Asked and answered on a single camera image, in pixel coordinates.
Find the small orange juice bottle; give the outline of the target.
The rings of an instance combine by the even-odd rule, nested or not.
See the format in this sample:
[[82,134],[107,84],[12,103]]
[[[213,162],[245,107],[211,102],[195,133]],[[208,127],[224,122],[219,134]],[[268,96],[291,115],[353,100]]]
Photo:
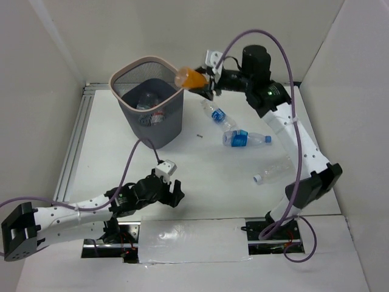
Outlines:
[[185,66],[177,71],[174,83],[180,88],[196,89],[208,85],[208,80],[201,73]]

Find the red label water bottle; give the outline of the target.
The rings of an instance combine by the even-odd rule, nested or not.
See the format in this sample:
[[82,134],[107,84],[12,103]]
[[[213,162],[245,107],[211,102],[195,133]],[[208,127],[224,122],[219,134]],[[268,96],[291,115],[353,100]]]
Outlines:
[[164,108],[153,108],[153,112],[150,114],[150,124],[155,125],[164,121],[165,110]]

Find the green label water bottle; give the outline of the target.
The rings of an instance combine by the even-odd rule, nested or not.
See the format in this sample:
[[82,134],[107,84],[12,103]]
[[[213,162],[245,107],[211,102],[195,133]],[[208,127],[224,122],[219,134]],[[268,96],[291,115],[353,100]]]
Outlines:
[[160,104],[161,98],[154,92],[143,92],[137,102],[137,110],[149,110]]

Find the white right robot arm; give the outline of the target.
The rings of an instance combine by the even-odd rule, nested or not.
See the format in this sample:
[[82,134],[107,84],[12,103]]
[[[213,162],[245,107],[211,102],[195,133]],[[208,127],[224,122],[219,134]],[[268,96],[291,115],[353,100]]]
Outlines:
[[225,53],[208,50],[204,64],[190,73],[182,86],[208,101],[223,91],[244,93],[250,107],[280,140],[297,172],[281,201],[266,214],[266,234],[280,238],[286,232],[286,223],[327,194],[343,170],[320,152],[299,121],[294,91],[271,79],[271,57],[265,47],[246,46],[236,70],[224,69],[226,58]]

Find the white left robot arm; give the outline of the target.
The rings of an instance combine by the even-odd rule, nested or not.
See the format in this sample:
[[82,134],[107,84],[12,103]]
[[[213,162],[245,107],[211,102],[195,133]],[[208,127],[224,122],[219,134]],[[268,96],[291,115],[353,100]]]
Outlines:
[[31,202],[25,202],[1,224],[2,256],[6,262],[14,262],[50,245],[78,239],[112,243],[124,233],[119,218],[156,202],[176,207],[184,196],[179,180],[165,182],[151,173],[137,183],[129,182],[68,207],[34,208]]

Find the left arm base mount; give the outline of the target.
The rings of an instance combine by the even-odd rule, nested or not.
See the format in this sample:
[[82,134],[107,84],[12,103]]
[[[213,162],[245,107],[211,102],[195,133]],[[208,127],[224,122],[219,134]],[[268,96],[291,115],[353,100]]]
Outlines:
[[139,263],[139,221],[120,221],[119,233],[108,239],[85,239],[82,259],[121,259],[123,263]]

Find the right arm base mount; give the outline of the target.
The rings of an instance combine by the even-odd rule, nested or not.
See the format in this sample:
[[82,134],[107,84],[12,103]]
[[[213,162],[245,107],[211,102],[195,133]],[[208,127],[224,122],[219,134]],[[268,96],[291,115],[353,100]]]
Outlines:
[[247,219],[241,226],[241,230],[246,233],[247,246],[250,256],[282,254],[286,253],[304,253],[305,249],[301,241],[300,230],[296,220],[288,222],[281,226],[276,233],[266,240],[260,239],[260,232],[265,229],[269,223],[264,218]]

